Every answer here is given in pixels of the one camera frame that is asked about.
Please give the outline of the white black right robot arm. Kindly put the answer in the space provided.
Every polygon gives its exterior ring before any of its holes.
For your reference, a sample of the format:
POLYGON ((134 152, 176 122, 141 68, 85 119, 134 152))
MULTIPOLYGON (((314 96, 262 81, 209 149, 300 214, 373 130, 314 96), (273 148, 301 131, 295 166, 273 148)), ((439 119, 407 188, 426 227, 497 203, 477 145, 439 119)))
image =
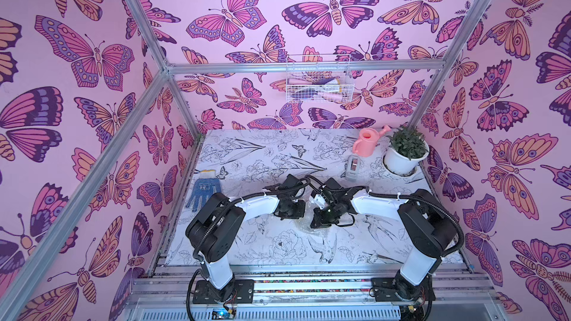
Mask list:
POLYGON ((431 297, 432 276, 443 259, 462 248, 465 236, 459 222, 435 196, 423 189, 412 194, 375 193, 369 187, 342 187, 330 178, 313 187, 311 201, 316 205, 312 229, 339 226, 341 217, 376 215, 400 220, 413 247, 399 271, 378 291, 402 301, 431 297))

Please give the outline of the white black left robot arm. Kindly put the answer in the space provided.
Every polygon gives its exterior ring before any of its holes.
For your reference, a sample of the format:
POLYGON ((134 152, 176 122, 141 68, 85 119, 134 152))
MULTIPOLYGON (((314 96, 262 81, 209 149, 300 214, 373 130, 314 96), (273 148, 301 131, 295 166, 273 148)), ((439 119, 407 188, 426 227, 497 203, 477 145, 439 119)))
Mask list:
POLYGON ((305 202, 300 198, 307 178, 288 175, 282 184, 266 187, 258 193, 228 197, 214 193, 188 224, 185 236, 193 247, 193 258, 199 263, 202 276, 210 288, 222 293, 234 284, 227 253, 242 227, 242 223, 263 215, 281 220, 302 218, 305 202))

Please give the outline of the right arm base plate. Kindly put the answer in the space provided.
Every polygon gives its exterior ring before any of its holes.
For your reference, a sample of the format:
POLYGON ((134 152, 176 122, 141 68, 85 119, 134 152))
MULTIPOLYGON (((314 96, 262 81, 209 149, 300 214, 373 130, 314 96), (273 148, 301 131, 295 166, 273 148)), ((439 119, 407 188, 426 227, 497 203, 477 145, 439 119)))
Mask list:
POLYGON ((436 300, 431 275, 419 285, 412 285, 406 279, 373 278, 369 295, 376 302, 417 304, 436 300))

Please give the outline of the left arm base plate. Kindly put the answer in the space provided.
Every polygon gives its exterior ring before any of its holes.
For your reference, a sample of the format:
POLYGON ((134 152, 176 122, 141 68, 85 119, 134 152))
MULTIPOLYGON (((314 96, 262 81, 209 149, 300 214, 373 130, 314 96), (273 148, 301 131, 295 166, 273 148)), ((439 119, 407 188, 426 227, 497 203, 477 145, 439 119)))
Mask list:
POLYGON ((196 283, 194 290, 193 304, 223 304, 232 302, 233 304, 251 304, 254 298, 254 280, 252 279, 232 279, 222 289, 217 289, 206 280, 196 283))

